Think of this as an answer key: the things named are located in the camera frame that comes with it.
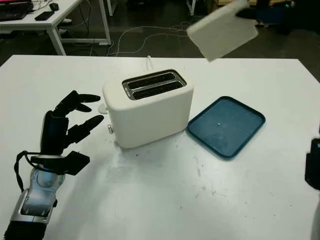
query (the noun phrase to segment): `tray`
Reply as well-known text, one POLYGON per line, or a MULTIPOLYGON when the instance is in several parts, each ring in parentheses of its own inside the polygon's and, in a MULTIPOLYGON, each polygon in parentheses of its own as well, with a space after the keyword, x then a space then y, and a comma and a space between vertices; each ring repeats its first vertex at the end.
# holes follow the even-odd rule
POLYGON ((232 158, 266 122, 260 112, 230 96, 222 96, 194 117, 187 131, 225 158, 232 158))

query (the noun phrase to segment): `white desk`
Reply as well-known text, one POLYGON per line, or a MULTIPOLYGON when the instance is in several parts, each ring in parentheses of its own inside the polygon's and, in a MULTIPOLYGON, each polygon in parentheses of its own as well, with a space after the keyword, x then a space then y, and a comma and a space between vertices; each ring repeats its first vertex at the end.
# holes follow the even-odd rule
MULTIPOLYGON (((21 20, 13 20, 13 21, 0 21, 0 30, 35 30, 41 31, 45 30, 54 46, 54 49, 58 55, 66 55, 64 47, 62 43, 100 43, 100 44, 111 44, 109 28, 107 23, 106 11, 104 0, 98 0, 99 6, 101 9, 102 22, 105 32, 105 38, 102 39, 93 39, 93 38, 66 38, 63 39, 60 37, 57 25, 68 16, 73 9, 75 9, 83 0, 54 0, 53 3, 57 3, 59 5, 59 10, 55 11, 54 14, 49 17, 46 21, 36 21, 35 17, 40 15, 45 11, 51 11, 49 5, 44 7, 38 11, 35 11, 31 14, 28 14, 21 20)), ((34 3, 34 9, 37 9, 37 3, 34 3)))
MULTIPOLYGON (((121 150, 105 115, 64 153, 80 151, 91 163, 66 176, 45 239, 310 240, 319 197, 304 173, 319 131, 316 79, 295 59, 153 58, 152 64, 194 82, 190 119, 231 96, 263 113, 265 125, 225 161, 185 132, 121 150)), ((39 150, 45 112, 73 89, 102 95, 104 82, 145 69, 145 58, 31 55, 14 55, 0 68, 1 233, 20 194, 16 154, 39 150)), ((88 104, 91 113, 71 113, 70 126, 96 115, 99 104, 88 104)), ((21 161, 25 186, 30 171, 21 161)))

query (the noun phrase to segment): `toaster slot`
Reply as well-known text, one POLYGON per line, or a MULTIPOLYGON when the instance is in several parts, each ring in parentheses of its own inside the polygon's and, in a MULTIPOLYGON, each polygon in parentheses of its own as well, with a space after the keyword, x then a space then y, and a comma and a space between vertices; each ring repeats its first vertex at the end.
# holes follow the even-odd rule
POLYGON ((122 87, 131 100, 162 94, 186 86, 185 80, 175 70, 164 70, 122 82, 122 87))
POLYGON ((134 99, 143 99, 143 98, 147 98, 150 96, 154 96, 157 94, 162 94, 174 89, 179 89, 183 87, 182 83, 179 81, 173 81, 167 84, 163 84, 163 85, 158 85, 156 87, 151 87, 151 88, 147 88, 141 91, 135 91, 132 95, 134 97, 134 99))
POLYGON ((141 80, 129 82, 128 88, 129 89, 138 89, 138 88, 146 87, 146 86, 149 86, 152 84, 158 84, 158 83, 162 83, 165 81, 173 80, 175 78, 176 78, 175 75, 173 75, 171 72, 169 72, 169 73, 165 73, 162 75, 152 76, 149 78, 144 78, 141 80))

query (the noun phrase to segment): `white toaster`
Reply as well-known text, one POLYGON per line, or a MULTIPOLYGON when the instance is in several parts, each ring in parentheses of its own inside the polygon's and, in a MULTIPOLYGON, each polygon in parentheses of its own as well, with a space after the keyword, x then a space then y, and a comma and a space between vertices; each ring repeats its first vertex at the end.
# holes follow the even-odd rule
POLYGON ((123 148, 175 134, 188 124, 194 87, 175 70, 113 80, 102 91, 112 132, 123 148))

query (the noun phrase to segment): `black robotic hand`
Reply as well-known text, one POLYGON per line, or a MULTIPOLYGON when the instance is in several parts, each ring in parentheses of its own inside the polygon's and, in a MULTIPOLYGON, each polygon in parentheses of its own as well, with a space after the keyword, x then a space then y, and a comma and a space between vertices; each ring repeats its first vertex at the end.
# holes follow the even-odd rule
POLYGON ((306 155, 304 179, 311 187, 320 190, 320 138, 311 142, 311 150, 306 155))
POLYGON ((90 162, 88 156, 79 152, 72 151, 66 157, 61 154, 70 144, 78 143, 87 137, 90 131, 104 119, 102 115, 97 115, 68 130, 69 120, 66 115, 73 110, 90 112, 91 109, 83 103, 99 100, 99 96, 72 91, 54 111, 48 111, 45 114, 40 152, 22 151, 17 155, 14 171, 21 195, 4 234, 5 240, 43 239, 52 210, 58 203, 56 191, 64 182, 65 174, 76 175, 90 162), (30 186, 27 189, 24 189, 19 175, 19 160, 23 156, 33 167, 30 186))

